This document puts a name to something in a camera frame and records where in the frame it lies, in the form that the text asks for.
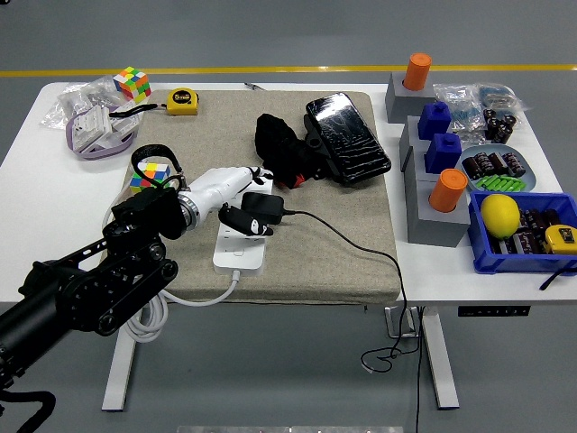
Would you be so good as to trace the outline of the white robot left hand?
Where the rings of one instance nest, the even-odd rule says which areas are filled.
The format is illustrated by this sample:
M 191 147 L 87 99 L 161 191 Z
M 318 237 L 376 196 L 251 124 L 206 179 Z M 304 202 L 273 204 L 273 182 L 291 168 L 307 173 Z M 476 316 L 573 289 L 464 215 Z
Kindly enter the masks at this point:
M 219 221 L 247 236 L 270 236 L 273 230 L 248 212 L 232 205 L 232 199 L 252 184 L 263 185 L 272 173 L 260 167 L 215 168 L 179 192 L 179 203 L 187 230 L 200 227 L 213 211 Z

